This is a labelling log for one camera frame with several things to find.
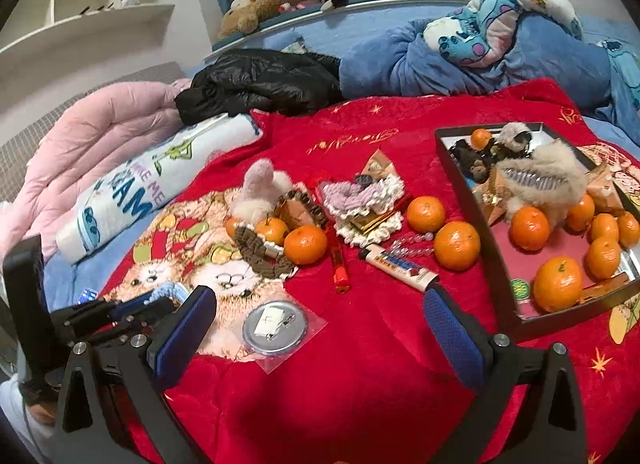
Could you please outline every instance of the white sticker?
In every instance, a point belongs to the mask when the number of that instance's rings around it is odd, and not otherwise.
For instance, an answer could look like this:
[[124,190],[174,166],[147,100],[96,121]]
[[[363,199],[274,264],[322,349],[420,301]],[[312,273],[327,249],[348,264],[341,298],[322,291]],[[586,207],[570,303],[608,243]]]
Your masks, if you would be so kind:
[[267,307],[262,311],[258,325],[255,326],[254,334],[256,336],[275,334],[282,323],[283,316],[284,311],[279,307]]

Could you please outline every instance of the plaid fabric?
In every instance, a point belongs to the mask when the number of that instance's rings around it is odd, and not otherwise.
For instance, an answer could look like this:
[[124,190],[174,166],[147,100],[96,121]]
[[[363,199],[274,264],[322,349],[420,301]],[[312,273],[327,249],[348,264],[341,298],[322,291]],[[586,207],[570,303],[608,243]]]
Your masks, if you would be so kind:
[[172,83],[184,74],[180,66],[175,62],[149,67],[133,74],[122,76],[112,82],[98,85],[87,92],[76,94],[72,98],[59,105],[42,118],[11,137],[4,145],[0,146],[0,201],[13,201],[24,184],[24,176],[27,173],[27,162],[38,149],[40,140],[52,129],[66,109],[76,101],[88,94],[119,82],[163,82]]

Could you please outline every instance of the black puffer jacket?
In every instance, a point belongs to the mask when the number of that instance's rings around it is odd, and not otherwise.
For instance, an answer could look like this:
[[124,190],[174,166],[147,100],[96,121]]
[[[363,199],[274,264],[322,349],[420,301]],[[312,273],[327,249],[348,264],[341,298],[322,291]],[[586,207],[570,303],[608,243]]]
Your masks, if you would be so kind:
[[337,58],[316,53],[232,50],[197,73],[175,104],[186,125],[254,108],[287,116],[312,114],[342,101],[339,66]]

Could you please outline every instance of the orange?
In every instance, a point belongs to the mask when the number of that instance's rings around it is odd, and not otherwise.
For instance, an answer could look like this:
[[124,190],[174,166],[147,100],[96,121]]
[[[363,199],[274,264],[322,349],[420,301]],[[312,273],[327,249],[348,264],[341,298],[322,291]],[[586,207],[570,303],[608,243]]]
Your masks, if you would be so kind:
[[596,280],[611,278],[620,265],[620,246],[611,237],[598,237],[584,256],[584,265]]
[[289,233],[289,226],[282,219],[267,217],[255,225],[255,232],[262,235],[267,242],[282,246],[284,237]]
[[538,268],[533,281],[533,299],[548,313],[564,311],[580,300],[582,272],[569,257],[553,257]]
[[229,217],[225,220],[225,230],[226,234],[229,235],[231,240],[233,240],[234,235],[236,234],[236,226],[240,224],[242,221],[237,217]]
[[444,206],[437,197],[416,197],[406,209],[409,226],[418,233],[435,233],[442,228],[445,219]]
[[620,231],[620,245],[623,248],[632,248],[640,240],[640,224],[631,213],[625,211],[618,217],[618,230]]
[[546,215],[533,206],[523,206],[511,218],[509,237],[525,251],[541,250],[551,235]]
[[433,254],[450,271],[466,271],[480,254],[480,237],[468,222],[454,220],[445,224],[433,240]]
[[591,230],[589,231],[591,241],[593,242],[598,237],[611,237],[618,242],[620,240],[620,229],[618,223],[613,215],[609,213],[599,213],[591,223]]
[[578,204],[569,208],[569,212],[566,214],[566,225],[569,226],[569,229],[572,231],[580,233],[591,224],[595,213],[596,205],[593,199],[591,199],[591,196],[585,193]]
[[476,150],[482,150],[492,137],[492,133],[487,129],[476,129],[471,134],[471,146]]
[[326,235],[319,227],[306,224],[294,229],[284,239],[284,254],[297,266],[320,260],[326,251]]

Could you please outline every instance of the pink comforter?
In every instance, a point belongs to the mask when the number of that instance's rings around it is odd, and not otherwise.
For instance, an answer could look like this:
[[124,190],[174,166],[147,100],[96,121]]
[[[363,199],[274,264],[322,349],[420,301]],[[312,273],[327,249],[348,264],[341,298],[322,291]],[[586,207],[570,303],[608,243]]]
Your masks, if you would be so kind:
[[80,193],[119,164],[175,134],[174,98],[190,80],[116,83],[66,110],[28,163],[24,186],[3,214],[0,261],[23,237],[42,235],[45,260]]

